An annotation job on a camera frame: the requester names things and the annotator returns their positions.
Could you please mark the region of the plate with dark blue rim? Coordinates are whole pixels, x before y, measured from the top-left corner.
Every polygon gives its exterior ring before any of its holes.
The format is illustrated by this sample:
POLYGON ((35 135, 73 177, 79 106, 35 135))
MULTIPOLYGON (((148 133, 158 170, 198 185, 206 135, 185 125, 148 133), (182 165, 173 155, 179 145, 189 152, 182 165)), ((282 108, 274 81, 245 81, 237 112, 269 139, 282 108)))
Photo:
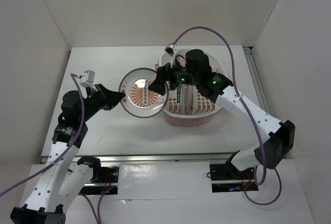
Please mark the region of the plate with dark blue rim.
POLYGON ((176 89, 176 114, 182 114, 182 86, 179 85, 176 89))

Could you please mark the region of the plate with orange sunburst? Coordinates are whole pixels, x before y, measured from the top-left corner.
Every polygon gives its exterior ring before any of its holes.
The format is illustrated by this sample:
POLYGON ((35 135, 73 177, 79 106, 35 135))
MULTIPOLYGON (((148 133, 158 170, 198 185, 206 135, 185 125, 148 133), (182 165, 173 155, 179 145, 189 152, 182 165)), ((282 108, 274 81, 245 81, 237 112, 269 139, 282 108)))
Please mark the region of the plate with orange sunburst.
POLYGON ((160 95, 148 89, 157 72, 150 68, 137 68, 128 72, 119 84, 119 91, 125 94, 121 100, 123 109, 137 118, 150 118, 165 108, 169 91, 160 95))

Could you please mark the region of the plate with red characters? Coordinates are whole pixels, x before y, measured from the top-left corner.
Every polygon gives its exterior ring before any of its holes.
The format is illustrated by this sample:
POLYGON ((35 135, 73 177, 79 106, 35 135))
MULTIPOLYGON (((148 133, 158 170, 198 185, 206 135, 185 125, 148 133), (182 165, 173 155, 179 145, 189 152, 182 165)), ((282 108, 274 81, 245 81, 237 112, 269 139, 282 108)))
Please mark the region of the plate with red characters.
POLYGON ((193 114, 193 86, 183 86, 183 98, 182 98, 182 114, 192 115, 193 114))

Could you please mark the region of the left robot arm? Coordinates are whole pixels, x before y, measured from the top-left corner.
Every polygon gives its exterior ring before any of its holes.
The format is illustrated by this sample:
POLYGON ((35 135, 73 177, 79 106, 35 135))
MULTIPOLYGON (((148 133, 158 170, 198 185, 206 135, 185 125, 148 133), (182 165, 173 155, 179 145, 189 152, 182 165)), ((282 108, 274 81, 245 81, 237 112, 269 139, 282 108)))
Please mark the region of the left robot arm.
POLYGON ((126 95, 102 84, 86 92, 86 98, 81 91, 63 96, 47 164, 23 206, 13 208, 13 223, 65 223, 65 214, 85 183, 101 178, 100 159, 92 156, 81 157, 73 172, 67 171, 88 131, 86 122, 102 109, 113 109, 126 95))

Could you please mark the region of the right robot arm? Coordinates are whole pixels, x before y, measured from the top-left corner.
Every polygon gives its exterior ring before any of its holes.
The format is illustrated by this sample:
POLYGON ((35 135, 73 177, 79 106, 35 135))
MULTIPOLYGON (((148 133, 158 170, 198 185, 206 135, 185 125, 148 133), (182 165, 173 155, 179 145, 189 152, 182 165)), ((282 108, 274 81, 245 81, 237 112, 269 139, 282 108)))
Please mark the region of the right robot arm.
POLYGON ((237 151, 226 161, 226 173, 238 178, 243 171, 259 165, 275 169, 293 148, 295 125, 282 122, 262 110, 236 87, 235 82, 221 73, 214 72, 208 55, 200 49, 185 54, 186 65, 176 58, 157 69, 156 78, 148 87, 159 95, 179 85, 193 85, 199 94, 235 115, 246 126, 255 130, 259 147, 237 151))

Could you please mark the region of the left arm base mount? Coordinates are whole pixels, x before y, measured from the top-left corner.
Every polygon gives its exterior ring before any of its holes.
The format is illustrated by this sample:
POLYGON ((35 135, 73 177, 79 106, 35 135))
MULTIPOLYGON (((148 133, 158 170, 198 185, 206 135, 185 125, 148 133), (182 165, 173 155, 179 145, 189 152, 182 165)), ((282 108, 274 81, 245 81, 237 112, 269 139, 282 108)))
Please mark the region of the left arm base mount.
POLYGON ((87 182, 80 193, 90 195, 118 194, 119 166, 101 167, 97 176, 87 182))

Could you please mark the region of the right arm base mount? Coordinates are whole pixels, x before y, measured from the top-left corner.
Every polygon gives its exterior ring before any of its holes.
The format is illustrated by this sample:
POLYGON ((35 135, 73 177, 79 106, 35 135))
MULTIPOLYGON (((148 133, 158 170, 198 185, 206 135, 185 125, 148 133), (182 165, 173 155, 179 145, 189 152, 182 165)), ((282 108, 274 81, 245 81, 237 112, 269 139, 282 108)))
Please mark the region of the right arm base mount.
POLYGON ((225 164, 210 164, 206 176, 211 180, 212 193, 240 192, 244 191, 246 186, 247 191, 259 190, 254 184, 254 168, 230 174, 225 164))

